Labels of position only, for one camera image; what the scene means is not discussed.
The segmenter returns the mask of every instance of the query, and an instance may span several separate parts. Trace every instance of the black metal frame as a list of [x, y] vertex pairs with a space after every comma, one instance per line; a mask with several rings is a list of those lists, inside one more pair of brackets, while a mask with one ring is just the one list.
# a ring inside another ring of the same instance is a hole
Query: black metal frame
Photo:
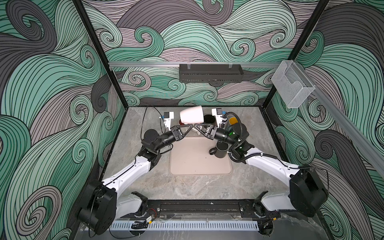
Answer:
[[[312, 30], [314, 29], [318, 19], [320, 18], [321, 14], [323, 13], [328, 2], [329, 2], [329, 0], [320, 0], [319, 1], [319, 3], [317, 4], [311, 18], [309, 19], [307, 25], [305, 26], [304, 31], [300, 35], [298, 42], [296, 43], [291, 54], [289, 55], [288, 60], [294, 60], [298, 56], [301, 48], [304, 46], [308, 37], [312, 33]], [[74, 3], [74, 5], [75, 5], [75, 7], [79, 13], [79, 16], [80, 16], [80, 18], [81, 18], [81, 20], [85, 26], [85, 29], [87, 30], [87, 32], [90, 36], [90, 39], [91, 39], [91, 41], [92, 41], [92, 43], [96, 49], [96, 52], [98, 53], [100, 60], [103, 64], [103, 66], [105, 67], [106, 72], [107, 72], [107, 74], [108, 74], [108, 76], [109, 76], [109, 78], [110, 78], [110, 80], [111, 80], [124, 108], [125, 108], [125, 113], [123, 115], [119, 129], [118, 129], [117, 134], [115, 136], [115, 139], [112, 143], [111, 149], [109, 150], [108, 157], [106, 159], [103, 170], [100, 174], [99, 179], [101, 180], [103, 178], [104, 173], [105, 173], [105, 169], [108, 165], [111, 153], [114, 149], [114, 145], [116, 143], [117, 137], [119, 135], [119, 132], [121, 130], [121, 127], [123, 125], [123, 122], [125, 120], [125, 116], [127, 114], [129, 107], [128, 107], [128, 104], [125, 100], [123, 92], [121, 91], [121, 89], [119, 87], [119, 82], [116, 79], [115, 74], [109, 68], [108, 59], [107, 59], [105, 52], [103, 51], [103, 48], [102, 48], [102, 46], [98, 40], [96, 32], [95, 32], [95, 30], [91, 24], [91, 21], [90, 21], [87, 13], [85, 11], [85, 8], [84, 8], [82, 1], [81, 0], [73, 0], [73, 3]], [[274, 128], [271, 124], [271, 121], [268, 117], [268, 114], [266, 113], [266, 108], [268, 107], [268, 105], [269, 105], [269, 103], [270, 103], [270, 101], [273, 98], [275, 93], [276, 93], [276, 88], [274, 86], [272, 86], [271, 90], [269, 91], [268, 96], [266, 97], [266, 99], [262, 105], [256, 104], [254, 106], [249, 106], [249, 107], [259, 107], [259, 109], [262, 113], [263, 119], [264, 119], [264, 121], [268, 127], [268, 130], [271, 133], [272, 139], [273, 139], [273, 141], [277, 147], [277, 150], [279, 151], [279, 154], [280, 154], [282, 160], [289, 162], [288, 158], [285, 154], [285, 151], [282, 148], [281, 143], [278, 140], [278, 137], [274, 131]], [[156, 106], [156, 107], [181, 107], [181, 106], [164, 105], [164, 106]], [[227, 106], [221, 106], [221, 107], [239, 107], [239, 106], [227, 105]], [[159, 212], [159, 215], [161, 215], [161, 214], [167, 215], [166, 218], [170, 218], [170, 217], [175, 216], [175, 215], [180, 214], [180, 213], [186, 213], [186, 214], [188, 214], [188, 213], [213, 213], [213, 214], [232, 213], [232, 214], [239, 214], [239, 215], [243, 214], [244, 215], [244, 208], [243, 208], [243, 211], [241, 211], [240, 209], [244, 204], [249, 203], [250, 201], [252, 201], [252, 200], [247, 200], [247, 199], [241, 199], [241, 200], [238, 200], [238, 199], [237, 200], [148, 200], [148, 206], [153, 207], [153, 208], [156, 207], [155, 209], [157, 209], [159, 207], [161, 209]], [[284, 212], [284, 213], [286, 213], [288, 215], [291, 213], [291, 214], [295, 215], [296, 218], [300, 217], [300, 213], [297, 211], [290, 211], [290, 212]], [[317, 213], [318, 213], [317, 215], [320, 219], [320, 222], [321, 222], [323, 228], [325, 229], [325, 231], [328, 235], [328, 238], [333, 240], [333, 236], [332, 236], [332, 234], [328, 228], [328, 225], [325, 222], [324, 217], [322, 216], [320, 211], [318, 211]], [[251, 217], [253, 220], [266, 220], [263, 218], [253, 218], [253, 217]]]
[[287, 155], [285, 154], [285, 151], [283, 149], [283, 146], [281, 145], [281, 142], [279, 141], [279, 138], [277, 137], [275, 129], [272, 126], [271, 120], [269, 119], [266, 110], [263, 107], [259, 107], [259, 109], [260, 109], [260, 112], [262, 113], [265, 124], [266, 124], [269, 132], [271, 133], [273, 142], [275, 143], [275, 146], [277, 148], [277, 151], [280, 154], [281, 159], [285, 162], [290, 162]]
[[115, 135], [115, 139], [113, 139], [113, 143], [112, 143], [111, 149], [108, 152], [108, 156], [107, 156], [107, 159], [105, 160], [104, 167], [103, 167], [103, 169], [102, 169], [102, 171], [100, 173], [99, 181], [101, 181], [103, 179], [103, 177], [104, 177], [105, 170], [107, 169], [107, 166], [108, 166], [108, 163], [109, 163], [109, 159], [111, 158], [113, 148], [115, 147], [116, 140], [118, 139], [118, 136], [119, 136], [121, 127], [122, 127], [122, 125], [124, 123], [125, 116], [127, 115], [127, 112], [128, 112], [128, 109], [126, 109], [124, 111], [124, 115], [122, 116], [121, 123], [120, 123], [118, 131], [117, 131], [117, 133]]
[[107, 56], [105, 55], [105, 52], [101, 46], [101, 43], [100, 43], [99, 39], [97, 38], [96, 32], [92, 26], [91, 20], [89, 19], [87, 12], [85, 11], [85, 8], [84, 8], [82, 1], [81, 0], [72, 0], [72, 1], [73, 1], [73, 4], [74, 4], [80, 18], [81, 18], [81, 21], [83, 22], [85, 29], [88, 32], [88, 35], [89, 35], [89, 37], [93, 43], [93, 46], [95, 47], [95, 50], [100, 57], [101, 63], [103, 64], [103, 66], [104, 66], [104, 68], [105, 68], [105, 70], [109, 76], [109, 79], [112, 82], [112, 84], [116, 90], [116, 93], [118, 94], [118, 96], [122, 102], [122, 105], [127, 110], [128, 109], [127, 101], [125, 100], [124, 94], [121, 91], [121, 88], [119, 86], [119, 82], [116, 79], [115, 74], [109, 68]]

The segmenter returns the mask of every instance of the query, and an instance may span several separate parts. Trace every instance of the white cable tray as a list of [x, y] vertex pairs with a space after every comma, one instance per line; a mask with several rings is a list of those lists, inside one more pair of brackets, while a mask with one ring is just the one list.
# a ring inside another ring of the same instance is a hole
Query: white cable tray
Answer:
[[[111, 230], [132, 230], [133, 220], [115, 220]], [[181, 231], [181, 230], [221, 230], [221, 231], [258, 231], [256, 221], [236, 220], [154, 220], [148, 225], [148, 230]]]

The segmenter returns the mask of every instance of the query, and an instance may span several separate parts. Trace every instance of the wave pattern wallpaper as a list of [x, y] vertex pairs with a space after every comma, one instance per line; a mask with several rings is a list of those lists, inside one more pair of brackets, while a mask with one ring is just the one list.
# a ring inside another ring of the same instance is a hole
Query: wave pattern wallpaper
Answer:
[[[324, 11], [299, 54], [310, 76], [384, 155], [384, 2], [354, 1]], [[321, 103], [310, 96], [267, 109], [289, 160], [329, 171], [321, 212], [335, 239], [384, 238], [384, 180]], [[326, 173], [317, 170], [323, 182]]]
[[[286, 60], [317, 0], [83, 0], [109, 61]], [[274, 69], [242, 83], [180, 83], [178, 68], [114, 68], [127, 103], [260, 105]]]
[[0, 239], [68, 239], [124, 108], [72, 0], [0, 1]]

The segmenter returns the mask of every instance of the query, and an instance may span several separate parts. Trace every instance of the transparent plastic box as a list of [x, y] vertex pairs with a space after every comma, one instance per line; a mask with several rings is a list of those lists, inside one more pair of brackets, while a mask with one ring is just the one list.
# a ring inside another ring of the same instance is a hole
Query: transparent plastic box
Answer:
[[272, 82], [287, 108], [298, 108], [313, 92], [314, 84], [304, 68], [292, 60], [283, 60]]

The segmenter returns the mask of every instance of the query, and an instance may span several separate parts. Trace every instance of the metal rail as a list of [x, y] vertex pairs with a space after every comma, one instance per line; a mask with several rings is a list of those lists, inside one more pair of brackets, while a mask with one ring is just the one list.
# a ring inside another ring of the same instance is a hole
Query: metal rail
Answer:
[[277, 68], [280, 62], [158, 62], [158, 61], [112, 61], [111, 68], [178, 68], [180, 64], [240, 64], [242, 68]]

